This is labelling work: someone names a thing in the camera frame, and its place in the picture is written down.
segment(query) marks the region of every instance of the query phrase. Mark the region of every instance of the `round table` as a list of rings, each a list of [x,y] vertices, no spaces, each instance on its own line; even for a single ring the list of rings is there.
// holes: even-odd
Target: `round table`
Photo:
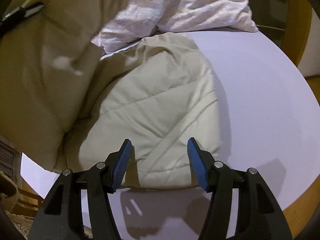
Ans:
[[[260,32],[221,28],[185,34],[212,64],[221,129],[217,159],[233,169],[257,168],[286,209],[320,173],[320,107],[310,87]],[[43,198],[58,177],[25,155],[21,175]],[[82,198],[84,224],[90,226],[86,192]],[[109,198],[122,239],[191,240],[200,233],[210,194],[200,188],[122,189]],[[228,236],[236,214],[234,190]]]

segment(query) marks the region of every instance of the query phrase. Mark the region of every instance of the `blue gripper pad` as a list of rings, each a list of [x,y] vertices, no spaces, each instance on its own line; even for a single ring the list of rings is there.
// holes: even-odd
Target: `blue gripper pad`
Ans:
[[[189,162],[197,177],[198,185],[207,191],[209,188],[208,172],[199,153],[201,150],[197,145],[195,145],[194,141],[194,139],[190,138],[187,144]]]
[[[129,161],[130,161],[130,157],[131,157],[131,148],[132,148],[132,143],[130,140],[127,140],[127,143],[125,144],[119,160],[115,166],[115,168],[113,169],[113,173],[112,173],[112,189],[114,191],[116,191],[121,183],[122,183],[122,179],[124,176],[124,173],[128,167]]]

